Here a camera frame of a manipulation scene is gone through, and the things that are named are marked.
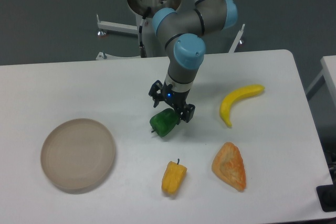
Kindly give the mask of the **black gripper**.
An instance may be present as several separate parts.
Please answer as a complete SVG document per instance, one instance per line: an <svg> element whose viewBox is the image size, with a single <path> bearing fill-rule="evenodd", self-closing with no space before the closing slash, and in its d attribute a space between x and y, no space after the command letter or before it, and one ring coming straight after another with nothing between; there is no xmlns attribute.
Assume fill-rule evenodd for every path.
<svg viewBox="0 0 336 224"><path fill-rule="evenodd" d="M154 102L154 108L164 99L165 103L171 106L178 115L177 125L179 125L181 121L188 123L194 115L195 105L186 103L191 87L192 82L179 83L167 73L164 85L160 80L156 80L151 85L149 96Z"/></svg>

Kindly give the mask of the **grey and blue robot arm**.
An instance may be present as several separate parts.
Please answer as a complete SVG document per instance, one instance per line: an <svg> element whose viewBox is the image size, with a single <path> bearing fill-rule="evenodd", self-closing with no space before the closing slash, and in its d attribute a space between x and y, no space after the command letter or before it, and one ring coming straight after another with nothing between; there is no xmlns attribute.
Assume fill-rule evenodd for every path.
<svg viewBox="0 0 336 224"><path fill-rule="evenodd" d="M181 121L192 119L195 107L186 102L193 81L203 62L206 34L232 27L238 18L233 0L194 0L194 8L179 12L181 0L127 0L138 16L136 34L140 56L146 57L143 31L149 24L162 45L170 64L163 82L155 82L149 91L154 104L168 104Z"/></svg>

